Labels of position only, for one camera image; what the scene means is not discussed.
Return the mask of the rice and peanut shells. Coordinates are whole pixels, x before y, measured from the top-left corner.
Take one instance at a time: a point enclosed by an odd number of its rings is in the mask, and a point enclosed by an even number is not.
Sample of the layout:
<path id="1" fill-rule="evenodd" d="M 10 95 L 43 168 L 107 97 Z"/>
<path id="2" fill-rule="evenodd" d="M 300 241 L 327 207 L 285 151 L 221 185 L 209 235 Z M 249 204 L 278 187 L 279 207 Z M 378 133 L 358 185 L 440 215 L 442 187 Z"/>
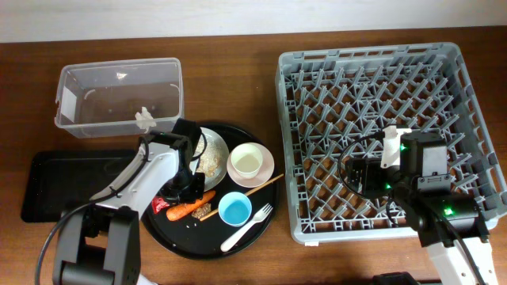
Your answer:
<path id="1" fill-rule="evenodd" d="M 196 153 L 200 154 L 196 171 L 198 173 L 204 173 L 207 178 L 213 177 L 216 170 L 219 168 L 219 161 L 221 158 L 217 143 L 207 139 L 207 146 L 205 146 L 204 139 L 201 138 L 197 145 Z"/>

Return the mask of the red snack wrapper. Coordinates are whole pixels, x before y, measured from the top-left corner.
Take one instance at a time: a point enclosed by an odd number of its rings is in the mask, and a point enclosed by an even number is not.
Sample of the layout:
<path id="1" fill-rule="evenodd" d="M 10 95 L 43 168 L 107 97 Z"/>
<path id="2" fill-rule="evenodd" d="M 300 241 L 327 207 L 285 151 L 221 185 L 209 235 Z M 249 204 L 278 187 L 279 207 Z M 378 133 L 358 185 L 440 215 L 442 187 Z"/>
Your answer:
<path id="1" fill-rule="evenodd" d="M 170 205 L 162 197 L 157 196 L 151 201 L 151 208 L 155 215 L 168 207 Z"/>

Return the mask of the grey plate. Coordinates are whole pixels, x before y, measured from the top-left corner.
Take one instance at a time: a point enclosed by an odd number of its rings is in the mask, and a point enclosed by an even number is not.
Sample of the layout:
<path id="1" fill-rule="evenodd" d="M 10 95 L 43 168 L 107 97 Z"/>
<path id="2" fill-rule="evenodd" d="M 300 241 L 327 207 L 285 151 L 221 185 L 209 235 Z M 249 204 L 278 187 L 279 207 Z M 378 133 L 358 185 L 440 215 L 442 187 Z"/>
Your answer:
<path id="1" fill-rule="evenodd" d="M 212 190 L 227 174 L 229 148 L 216 131 L 201 127 L 202 136 L 197 145 L 195 156 L 198 159 L 190 163 L 190 169 L 203 173 L 204 191 Z"/>

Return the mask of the blue cup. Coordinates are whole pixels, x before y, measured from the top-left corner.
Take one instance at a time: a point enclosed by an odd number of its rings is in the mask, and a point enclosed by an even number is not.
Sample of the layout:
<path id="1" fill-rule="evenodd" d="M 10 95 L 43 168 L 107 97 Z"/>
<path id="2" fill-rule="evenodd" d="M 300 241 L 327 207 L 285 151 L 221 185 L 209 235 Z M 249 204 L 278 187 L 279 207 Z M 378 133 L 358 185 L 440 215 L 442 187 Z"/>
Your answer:
<path id="1" fill-rule="evenodd" d="M 243 226 L 250 218 L 251 212 L 252 203 L 241 192 L 229 192 L 219 201 L 219 217 L 229 226 Z"/>

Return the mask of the white cup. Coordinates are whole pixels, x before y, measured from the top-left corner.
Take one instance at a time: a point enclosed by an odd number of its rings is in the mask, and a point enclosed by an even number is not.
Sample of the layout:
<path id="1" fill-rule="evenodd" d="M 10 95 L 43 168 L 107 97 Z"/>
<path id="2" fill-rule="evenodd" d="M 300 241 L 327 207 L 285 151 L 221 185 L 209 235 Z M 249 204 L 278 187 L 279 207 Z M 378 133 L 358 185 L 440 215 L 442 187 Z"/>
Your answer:
<path id="1" fill-rule="evenodd" d="M 252 143 L 236 146 L 231 153 L 231 164 L 240 177 L 255 177 L 263 163 L 262 152 Z"/>

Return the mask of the white tissue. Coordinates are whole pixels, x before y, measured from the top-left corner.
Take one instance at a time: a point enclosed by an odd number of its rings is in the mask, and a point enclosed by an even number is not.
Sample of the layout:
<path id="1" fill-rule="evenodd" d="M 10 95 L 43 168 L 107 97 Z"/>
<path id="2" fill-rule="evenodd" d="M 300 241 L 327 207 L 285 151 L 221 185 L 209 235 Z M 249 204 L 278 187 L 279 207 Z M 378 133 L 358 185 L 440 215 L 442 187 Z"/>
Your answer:
<path id="1" fill-rule="evenodd" d="M 146 107 L 142 107 L 141 112 L 135 114 L 135 123 L 145 134 L 148 133 L 151 128 L 157 126 L 153 116 Z"/>

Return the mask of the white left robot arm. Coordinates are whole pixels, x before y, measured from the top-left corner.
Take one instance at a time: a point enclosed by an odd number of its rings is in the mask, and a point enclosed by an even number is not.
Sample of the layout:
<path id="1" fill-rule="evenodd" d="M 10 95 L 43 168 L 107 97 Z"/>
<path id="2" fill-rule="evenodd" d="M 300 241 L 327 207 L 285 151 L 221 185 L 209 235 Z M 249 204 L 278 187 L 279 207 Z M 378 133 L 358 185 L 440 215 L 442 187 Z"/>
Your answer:
<path id="1" fill-rule="evenodd" d="M 57 238 L 54 284 L 148 284 L 141 274 L 139 221 L 153 198 L 170 205 L 204 196 L 204 175 L 191 168 L 202 131 L 179 119 L 170 132 L 140 137 L 137 155 L 89 202 L 65 211 L 43 247 Z"/>

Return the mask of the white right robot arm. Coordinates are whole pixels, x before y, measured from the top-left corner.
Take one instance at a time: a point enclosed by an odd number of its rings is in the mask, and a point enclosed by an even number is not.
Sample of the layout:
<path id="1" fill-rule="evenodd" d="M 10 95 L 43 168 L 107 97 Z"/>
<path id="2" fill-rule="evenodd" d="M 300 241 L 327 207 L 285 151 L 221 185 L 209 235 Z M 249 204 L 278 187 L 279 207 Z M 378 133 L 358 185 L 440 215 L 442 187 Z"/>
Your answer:
<path id="1" fill-rule="evenodd" d="M 471 196 L 452 192 L 445 140 L 415 131 L 396 141 L 398 165 L 378 158 L 347 158 L 343 150 L 338 159 L 342 184 L 361 198 L 385 196 L 401 207 L 443 284 L 497 283 L 481 209 Z"/>

